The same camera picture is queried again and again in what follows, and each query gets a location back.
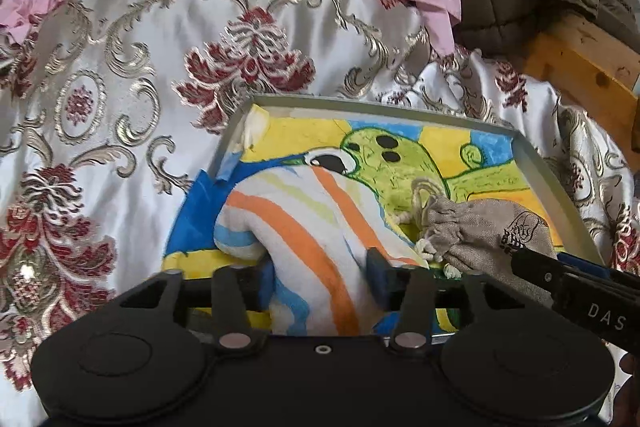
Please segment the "striped orange white cloth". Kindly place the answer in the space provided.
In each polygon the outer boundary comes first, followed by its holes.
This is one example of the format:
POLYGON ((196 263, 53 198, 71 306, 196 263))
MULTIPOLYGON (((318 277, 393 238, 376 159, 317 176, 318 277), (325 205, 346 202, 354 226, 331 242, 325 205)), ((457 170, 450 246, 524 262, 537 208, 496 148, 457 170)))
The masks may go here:
POLYGON ((372 190, 322 167, 260 170, 235 184, 218 213, 214 242, 274 268, 270 329, 289 336, 359 336, 383 311, 366 279, 367 252, 394 267, 426 267, 372 190))

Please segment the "colourful cartoon towel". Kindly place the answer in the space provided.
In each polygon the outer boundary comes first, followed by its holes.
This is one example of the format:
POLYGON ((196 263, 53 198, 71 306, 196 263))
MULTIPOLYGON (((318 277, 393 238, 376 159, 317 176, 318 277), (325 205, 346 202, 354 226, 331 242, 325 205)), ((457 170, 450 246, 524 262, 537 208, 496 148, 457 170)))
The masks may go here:
POLYGON ((532 295, 510 251, 554 257, 560 244, 506 135, 253 106, 221 164, 186 195, 163 265, 197 279, 268 260, 274 277, 250 323, 352 336, 394 324, 367 284, 369 249, 398 267, 446 279, 477 270, 532 295))

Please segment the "floral satin bedspread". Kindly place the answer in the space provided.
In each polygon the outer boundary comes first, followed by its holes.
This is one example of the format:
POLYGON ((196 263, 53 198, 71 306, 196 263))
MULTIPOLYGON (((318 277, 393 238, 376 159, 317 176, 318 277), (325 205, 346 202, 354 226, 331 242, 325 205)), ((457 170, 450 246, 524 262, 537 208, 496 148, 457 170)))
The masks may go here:
POLYGON ((65 0, 1 46, 1 421, 44 418, 36 348, 163 265, 184 196, 252 94, 431 109, 523 133, 604 262, 639 269, 624 156, 509 63, 439 55, 378 0, 65 0))

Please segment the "grey drawstring pouch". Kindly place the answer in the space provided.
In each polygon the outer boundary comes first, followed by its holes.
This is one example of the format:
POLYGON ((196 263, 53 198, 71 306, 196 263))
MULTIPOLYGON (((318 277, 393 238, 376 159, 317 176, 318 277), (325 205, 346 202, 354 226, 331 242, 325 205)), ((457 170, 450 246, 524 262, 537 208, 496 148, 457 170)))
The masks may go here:
POLYGON ((517 202, 485 198, 453 202, 434 182, 411 182, 411 210, 401 216, 419 229, 414 250, 426 261, 442 265, 446 277, 482 272, 549 308, 547 291, 513 274, 512 255, 526 247, 554 259, 549 225, 517 202))

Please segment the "wooden bed frame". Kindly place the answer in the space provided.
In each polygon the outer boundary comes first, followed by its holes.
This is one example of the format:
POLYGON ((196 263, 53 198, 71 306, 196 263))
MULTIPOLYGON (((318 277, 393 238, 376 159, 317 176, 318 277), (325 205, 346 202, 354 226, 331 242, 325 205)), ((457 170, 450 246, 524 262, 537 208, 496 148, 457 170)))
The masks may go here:
POLYGON ((639 170, 639 54, 575 12, 530 40, 514 64, 582 106, 639 170))

